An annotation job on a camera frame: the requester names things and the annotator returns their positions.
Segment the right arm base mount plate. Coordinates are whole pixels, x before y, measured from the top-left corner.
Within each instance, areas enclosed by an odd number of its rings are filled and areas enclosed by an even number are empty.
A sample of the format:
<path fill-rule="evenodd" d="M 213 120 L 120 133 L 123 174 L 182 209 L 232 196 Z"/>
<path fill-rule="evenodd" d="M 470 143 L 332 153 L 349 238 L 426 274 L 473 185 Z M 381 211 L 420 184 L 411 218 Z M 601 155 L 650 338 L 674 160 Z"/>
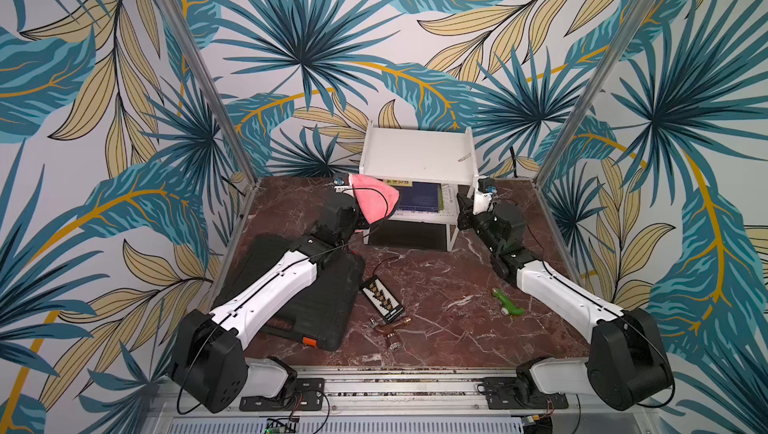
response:
<path fill-rule="evenodd" d="M 540 392 L 531 381 L 518 377 L 485 377 L 476 385 L 490 410 L 526 410 L 547 413 L 567 409 L 563 394 Z"/>

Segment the white two-tier bookshelf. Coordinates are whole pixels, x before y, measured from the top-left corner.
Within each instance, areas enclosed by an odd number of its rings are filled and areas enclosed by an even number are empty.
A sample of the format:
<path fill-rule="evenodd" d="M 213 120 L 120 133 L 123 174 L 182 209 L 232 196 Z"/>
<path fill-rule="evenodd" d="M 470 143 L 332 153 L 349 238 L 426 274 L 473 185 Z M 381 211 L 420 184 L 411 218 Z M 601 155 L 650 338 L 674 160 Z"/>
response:
<path fill-rule="evenodd" d="M 359 172 L 382 180 L 456 185 L 474 192 L 479 179 L 472 130 L 409 130 L 368 126 Z M 369 245 L 449 252 L 458 238 L 456 224 L 386 219 L 368 236 Z"/>

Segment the pink fluffy cloth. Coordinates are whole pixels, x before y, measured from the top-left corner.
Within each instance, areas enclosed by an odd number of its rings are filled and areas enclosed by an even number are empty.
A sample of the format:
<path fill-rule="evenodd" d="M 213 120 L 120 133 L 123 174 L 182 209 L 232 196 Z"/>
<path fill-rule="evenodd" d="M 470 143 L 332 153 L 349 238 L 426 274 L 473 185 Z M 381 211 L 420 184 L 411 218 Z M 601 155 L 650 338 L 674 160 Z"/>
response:
<path fill-rule="evenodd" d="M 400 193 L 395 187 L 362 174 L 350 174 L 349 183 L 361 212 L 369 224 L 394 214 L 400 198 Z"/>

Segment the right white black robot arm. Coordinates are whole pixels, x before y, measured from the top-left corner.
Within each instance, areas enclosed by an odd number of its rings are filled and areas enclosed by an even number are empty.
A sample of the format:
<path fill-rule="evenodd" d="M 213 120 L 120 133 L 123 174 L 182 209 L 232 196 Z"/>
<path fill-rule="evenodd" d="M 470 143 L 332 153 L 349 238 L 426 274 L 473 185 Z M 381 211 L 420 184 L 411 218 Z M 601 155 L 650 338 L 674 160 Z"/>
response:
<path fill-rule="evenodd" d="M 662 391 L 676 393 L 671 364 L 655 319 L 641 308 L 624 309 L 580 287 L 537 258 L 522 243 L 527 224 L 514 204 L 493 194 L 458 194 L 458 227 L 485 244 L 497 276 L 545 304 L 589 345 L 585 358 L 540 358 L 516 369 L 510 391 L 523 406 L 554 395 L 594 395 L 625 411 L 650 407 Z"/>

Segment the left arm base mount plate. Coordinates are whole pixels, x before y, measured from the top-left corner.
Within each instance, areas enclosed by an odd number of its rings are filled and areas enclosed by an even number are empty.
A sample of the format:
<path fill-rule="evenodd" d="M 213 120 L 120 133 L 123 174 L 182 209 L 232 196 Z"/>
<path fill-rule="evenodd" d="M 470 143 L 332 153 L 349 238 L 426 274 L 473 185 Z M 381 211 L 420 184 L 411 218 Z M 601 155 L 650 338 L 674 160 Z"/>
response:
<path fill-rule="evenodd" d="M 327 407 L 325 385 L 324 378 L 297 378 L 273 398 L 242 396 L 238 408 L 242 412 L 319 412 Z"/>

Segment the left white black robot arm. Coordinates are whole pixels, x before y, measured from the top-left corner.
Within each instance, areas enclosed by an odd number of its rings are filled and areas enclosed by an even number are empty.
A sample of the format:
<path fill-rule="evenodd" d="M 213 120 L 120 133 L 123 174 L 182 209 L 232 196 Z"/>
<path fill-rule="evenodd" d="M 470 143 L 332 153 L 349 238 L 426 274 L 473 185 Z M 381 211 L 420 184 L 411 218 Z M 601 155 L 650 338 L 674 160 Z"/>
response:
<path fill-rule="evenodd" d="M 219 413 L 247 390 L 276 402 L 293 395 L 296 371 L 275 359 L 246 361 L 244 350 L 280 308 L 317 279 L 321 269 L 358 230 L 354 194 L 334 193 L 320 218 L 259 279 L 211 312 L 197 309 L 181 320 L 168 376 L 180 394 Z"/>

